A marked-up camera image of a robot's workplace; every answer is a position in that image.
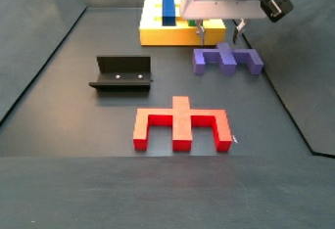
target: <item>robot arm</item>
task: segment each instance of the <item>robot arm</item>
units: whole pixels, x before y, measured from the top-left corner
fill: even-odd
[[[186,20],[197,21],[202,44],[205,43],[203,20],[242,19],[235,30],[237,41],[249,20],[269,17],[273,22],[277,22],[293,9],[290,0],[181,0],[181,16]]]

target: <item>dark gray floor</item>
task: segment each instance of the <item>dark gray floor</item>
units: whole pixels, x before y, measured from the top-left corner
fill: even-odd
[[[335,162],[3,158],[2,228],[333,229]]]
[[[302,157],[306,144],[263,74],[241,65],[225,76],[218,65],[193,73],[194,47],[142,47],[141,9],[91,9],[56,52],[20,105],[0,129],[2,156],[90,157],[171,156],[171,130],[154,127],[150,150],[137,153],[133,131],[141,107],[171,107],[173,96],[190,96],[198,109],[226,109],[237,142],[233,156]],[[233,40],[233,23],[227,40]],[[89,86],[99,77],[97,55],[150,55],[149,96],[98,94]],[[194,129],[185,155],[217,155],[213,131]]]

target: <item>toy block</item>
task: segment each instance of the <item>toy block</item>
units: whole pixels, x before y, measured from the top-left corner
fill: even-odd
[[[203,75],[207,63],[218,63],[222,74],[235,74],[237,64],[247,64],[251,74],[259,74],[265,64],[254,49],[231,49],[227,43],[219,43],[217,49],[194,49],[194,73]]]
[[[189,21],[189,26],[197,26],[197,22],[195,21]]]
[[[174,0],[175,26],[163,26],[163,0],[145,0],[141,20],[141,43],[143,46],[201,46],[197,26],[189,26],[179,13],[181,0]],[[205,20],[205,45],[217,45],[226,38],[222,20]]]
[[[171,109],[139,109],[134,129],[135,150],[149,149],[150,126],[173,126],[173,150],[189,152],[193,144],[193,126],[214,128],[218,152],[227,152],[233,144],[233,134],[225,110],[195,110],[190,99],[173,97]]]
[[[175,26],[174,0],[163,0],[163,26]]]
[[[265,64],[255,49],[233,49],[235,59],[239,63],[246,63],[251,74],[262,72]]]

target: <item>blue block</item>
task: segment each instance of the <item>blue block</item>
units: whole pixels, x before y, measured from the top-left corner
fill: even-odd
[[[163,0],[163,26],[177,26],[174,0]]]

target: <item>white robot part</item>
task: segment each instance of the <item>white robot part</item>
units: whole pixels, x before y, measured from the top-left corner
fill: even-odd
[[[181,0],[186,20],[266,18],[259,0]]]
[[[235,32],[237,41],[238,36],[243,33],[249,20],[267,17],[259,0],[181,0],[181,16],[186,20],[197,21],[202,44],[205,44],[205,28],[201,25],[203,20],[242,19]]]

